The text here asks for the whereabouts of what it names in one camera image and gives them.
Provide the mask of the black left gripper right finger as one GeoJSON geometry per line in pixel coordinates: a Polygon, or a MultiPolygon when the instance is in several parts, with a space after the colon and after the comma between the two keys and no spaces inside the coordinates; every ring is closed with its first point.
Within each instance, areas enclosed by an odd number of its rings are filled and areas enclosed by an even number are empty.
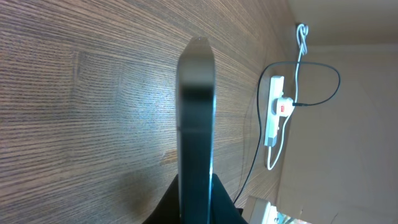
{"type": "Polygon", "coordinates": [[[247,224],[241,216],[242,209],[234,206],[226,189],[216,174],[212,175],[211,224],[247,224]]]}

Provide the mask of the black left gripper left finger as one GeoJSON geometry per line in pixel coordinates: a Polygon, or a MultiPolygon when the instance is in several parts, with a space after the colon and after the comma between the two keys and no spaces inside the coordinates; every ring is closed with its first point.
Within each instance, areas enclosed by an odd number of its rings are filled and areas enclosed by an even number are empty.
{"type": "Polygon", "coordinates": [[[162,196],[154,211],[143,224],[179,224],[180,207],[178,194],[178,175],[176,175],[162,196]]]}

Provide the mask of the blue Galaxy smartphone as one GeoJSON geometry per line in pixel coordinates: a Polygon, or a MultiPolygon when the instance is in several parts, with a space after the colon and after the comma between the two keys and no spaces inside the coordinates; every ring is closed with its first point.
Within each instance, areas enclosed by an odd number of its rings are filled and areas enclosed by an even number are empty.
{"type": "Polygon", "coordinates": [[[215,58],[194,37],[178,59],[176,115],[181,223],[209,223],[215,123],[215,58]]]}

